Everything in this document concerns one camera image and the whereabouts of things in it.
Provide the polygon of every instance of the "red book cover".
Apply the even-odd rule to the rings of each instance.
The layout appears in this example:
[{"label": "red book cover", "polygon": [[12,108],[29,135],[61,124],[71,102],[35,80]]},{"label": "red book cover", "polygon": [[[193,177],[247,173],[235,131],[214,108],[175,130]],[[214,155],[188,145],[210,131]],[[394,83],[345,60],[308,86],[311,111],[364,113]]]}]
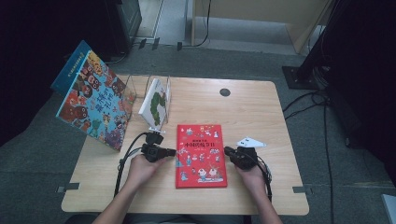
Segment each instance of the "red book cover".
[{"label": "red book cover", "polygon": [[176,188],[225,188],[221,125],[177,125]]}]

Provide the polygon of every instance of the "table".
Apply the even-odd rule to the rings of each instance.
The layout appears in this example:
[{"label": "table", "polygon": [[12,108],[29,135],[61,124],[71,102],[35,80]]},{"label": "table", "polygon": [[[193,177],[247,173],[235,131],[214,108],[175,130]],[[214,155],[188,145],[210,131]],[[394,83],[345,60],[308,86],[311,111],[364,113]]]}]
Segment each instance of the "table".
[{"label": "table", "polygon": [[[131,76],[137,92],[134,114],[127,128],[121,152],[87,137],[70,183],[79,189],[68,190],[62,209],[65,212],[101,212],[111,202],[117,179],[117,166],[136,136],[148,131],[148,125],[137,114],[143,102],[149,77]],[[222,126],[224,146],[249,136],[267,146],[256,148],[269,165],[272,174],[273,204],[280,215],[306,215],[309,206],[305,193],[294,193],[302,187],[288,129],[276,92],[270,81],[171,77],[172,99],[169,120],[161,147],[176,148],[179,123],[218,123]],[[219,94],[226,88],[228,97]],[[136,142],[141,147],[144,139]],[[162,169],[137,192],[129,212],[160,214],[257,214],[240,176],[226,158],[226,189],[176,189],[175,158],[168,158]],[[128,168],[124,169],[121,186]]]},{"label": "table", "polygon": [[[331,4],[332,0],[216,0],[211,2],[210,18],[286,23],[294,49],[300,53],[317,26],[329,17]],[[208,6],[209,0],[193,0],[192,45],[195,18],[207,17]]]}]

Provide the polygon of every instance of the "hand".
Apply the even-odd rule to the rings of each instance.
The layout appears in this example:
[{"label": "hand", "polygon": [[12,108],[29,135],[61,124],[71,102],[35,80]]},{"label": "hand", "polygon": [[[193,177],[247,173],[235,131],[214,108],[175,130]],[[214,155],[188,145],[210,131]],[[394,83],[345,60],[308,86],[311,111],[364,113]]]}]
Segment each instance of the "hand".
[{"label": "hand", "polygon": [[[266,172],[265,166],[260,164],[262,169]],[[258,166],[254,166],[249,171],[241,170],[235,165],[235,169],[242,176],[245,186],[249,190],[254,188],[265,188],[264,177],[262,176],[262,170]]]},{"label": "hand", "polygon": [[132,185],[139,188],[146,183],[165,162],[165,159],[149,162],[144,155],[135,156],[131,159],[131,166],[129,167],[125,185]]}]

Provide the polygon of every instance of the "standing book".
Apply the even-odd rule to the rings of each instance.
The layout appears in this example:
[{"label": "standing book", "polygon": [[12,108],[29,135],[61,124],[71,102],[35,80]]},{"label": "standing book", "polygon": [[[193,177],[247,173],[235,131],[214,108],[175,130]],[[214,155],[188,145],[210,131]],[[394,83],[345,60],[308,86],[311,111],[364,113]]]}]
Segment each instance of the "standing book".
[{"label": "standing book", "polygon": [[177,125],[176,188],[225,188],[221,125]]},{"label": "standing book", "polygon": [[51,88],[64,96],[56,115],[120,151],[135,92],[81,41]]},{"label": "standing book", "polygon": [[166,88],[158,78],[154,78],[139,110],[139,115],[151,129],[160,131],[167,118],[170,103],[170,80]]}]

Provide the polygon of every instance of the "wooden tabletop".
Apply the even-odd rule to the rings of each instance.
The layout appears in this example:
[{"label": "wooden tabletop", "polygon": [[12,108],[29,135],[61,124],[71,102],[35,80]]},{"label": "wooden tabletop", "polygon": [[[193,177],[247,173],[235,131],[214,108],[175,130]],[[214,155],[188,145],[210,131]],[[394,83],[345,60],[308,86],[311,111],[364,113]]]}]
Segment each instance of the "wooden tabletop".
[{"label": "wooden tabletop", "polygon": [[[126,81],[128,76],[120,76]],[[137,92],[133,116],[126,137],[118,152],[87,137],[70,183],[64,195],[65,212],[101,212],[113,199],[119,160],[132,141],[149,126],[137,114],[145,95],[148,76],[130,76]],[[280,215],[303,216],[309,211],[305,193],[294,193],[303,186],[288,129],[276,92],[270,81],[171,77],[171,105],[168,123],[163,125],[161,147],[176,148],[177,125],[221,124],[224,146],[235,147],[248,136],[264,142],[258,155],[270,167],[273,181],[273,205]],[[220,95],[228,89],[227,97]],[[134,148],[141,147],[144,137]],[[127,176],[125,165],[121,186]],[[168,158],[156,175],[137,192],[129,212],[160,214],[239,214],[254,215],[257,209],[233,164],[226,157],[228,187],[226,189],[176,189],[175,158]]]}]

